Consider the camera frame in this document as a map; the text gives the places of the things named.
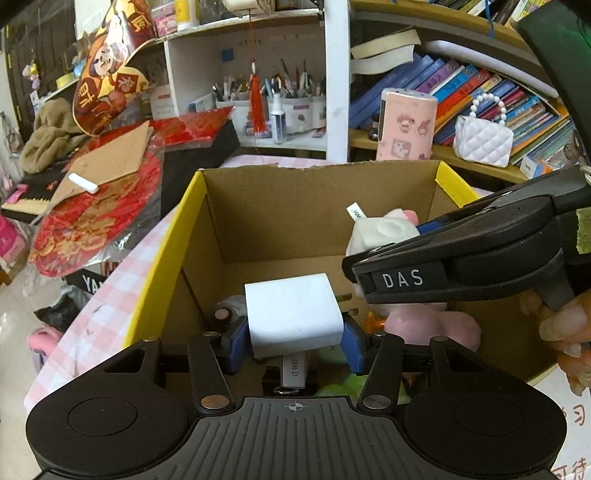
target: pink bag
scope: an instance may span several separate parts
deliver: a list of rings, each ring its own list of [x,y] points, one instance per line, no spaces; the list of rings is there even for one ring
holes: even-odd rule
[[[19,235],[17,228],[3,216],[0,216],[0,257],[9,265],[15,263],[27,245]]]

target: human hand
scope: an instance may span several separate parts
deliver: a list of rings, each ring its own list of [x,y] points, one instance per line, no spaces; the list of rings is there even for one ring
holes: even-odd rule
[[[540,337],[556,350],[556,360],[572,392],[582,396],[591,388],[591,350],[581,345],[591,342],[591,290],[556,313],[533,291],[525,292],[520,303],[524,314],[538,317]]]

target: brown cloth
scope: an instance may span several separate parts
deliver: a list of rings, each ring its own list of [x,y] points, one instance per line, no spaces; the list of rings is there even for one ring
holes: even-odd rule
[[[43,104],[35,117],[34,128],[21,154],[21,167],[27,173],[45,170],[86,138],[74,121],[72,105],[63,98]]]

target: red tassel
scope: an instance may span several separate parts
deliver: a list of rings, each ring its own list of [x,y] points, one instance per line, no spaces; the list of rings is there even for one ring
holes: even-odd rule
[[[255,73],[255,64],[252,64],[252,82],[251,82],[251,115],[252,127],[255,133],[260,134],[267,131],[265,123],[265,114],[262,111],[261,87],[259,85],[258,75]]]

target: spray bottle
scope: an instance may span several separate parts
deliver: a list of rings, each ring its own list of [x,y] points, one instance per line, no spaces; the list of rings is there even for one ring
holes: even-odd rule
[[[287,140],[287,121],[285,119],[285,111],[281,103],[281,94],[273,94],[273,107],[270,113],[271,116],[271,132],[273,134],[273,143],[282,144]]]

